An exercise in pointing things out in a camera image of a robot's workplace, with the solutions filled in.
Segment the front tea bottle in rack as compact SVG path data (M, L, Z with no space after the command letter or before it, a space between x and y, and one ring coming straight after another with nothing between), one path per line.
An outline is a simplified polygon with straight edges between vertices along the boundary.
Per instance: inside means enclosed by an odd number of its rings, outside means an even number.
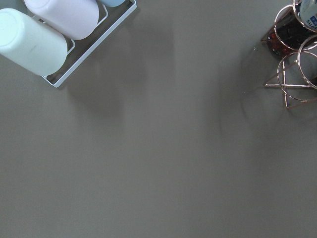
M294 0L282 8L268 31L266 43L277 56L297 51L303 42L317 33L317 2Z

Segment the light blue cup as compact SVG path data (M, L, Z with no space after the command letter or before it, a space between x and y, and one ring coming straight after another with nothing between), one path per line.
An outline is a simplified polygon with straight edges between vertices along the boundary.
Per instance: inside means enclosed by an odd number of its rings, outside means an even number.
M125 0L99 0L102 4L108 7L117 7L125 2Z

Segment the pale pink cup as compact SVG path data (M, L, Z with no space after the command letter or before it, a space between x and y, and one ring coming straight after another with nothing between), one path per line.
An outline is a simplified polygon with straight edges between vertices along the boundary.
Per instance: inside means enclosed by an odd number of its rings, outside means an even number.
M73 40L88 37L98 24L95 0L26 0L25 4L46 24Z

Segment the mint green cup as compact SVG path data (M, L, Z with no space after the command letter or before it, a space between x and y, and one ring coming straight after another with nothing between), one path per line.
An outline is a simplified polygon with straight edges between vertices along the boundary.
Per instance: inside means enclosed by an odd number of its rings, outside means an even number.
M63 35L26 14L0 10L0 54L36 75L57 72L67 57Z

